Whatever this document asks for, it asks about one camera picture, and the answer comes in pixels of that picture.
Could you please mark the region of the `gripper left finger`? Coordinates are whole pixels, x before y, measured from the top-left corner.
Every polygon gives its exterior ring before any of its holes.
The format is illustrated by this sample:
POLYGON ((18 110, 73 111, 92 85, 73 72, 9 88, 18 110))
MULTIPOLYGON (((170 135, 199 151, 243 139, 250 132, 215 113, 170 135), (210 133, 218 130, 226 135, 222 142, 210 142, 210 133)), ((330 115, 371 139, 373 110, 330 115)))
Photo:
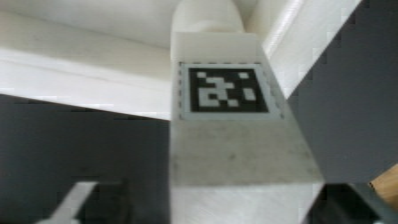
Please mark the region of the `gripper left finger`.
POLYGON ((34 224, 128 224, 128 184, 78 182, 51 215, 34 224))

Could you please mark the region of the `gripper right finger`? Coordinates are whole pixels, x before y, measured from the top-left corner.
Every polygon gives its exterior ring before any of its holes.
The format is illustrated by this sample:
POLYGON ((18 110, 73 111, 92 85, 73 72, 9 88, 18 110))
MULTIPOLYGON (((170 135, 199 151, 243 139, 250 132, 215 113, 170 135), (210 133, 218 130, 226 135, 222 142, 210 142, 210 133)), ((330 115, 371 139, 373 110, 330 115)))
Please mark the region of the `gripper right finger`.
POLYGON ((327 184, 304 224, 398 224, 398 211, 366 183, 327 184))

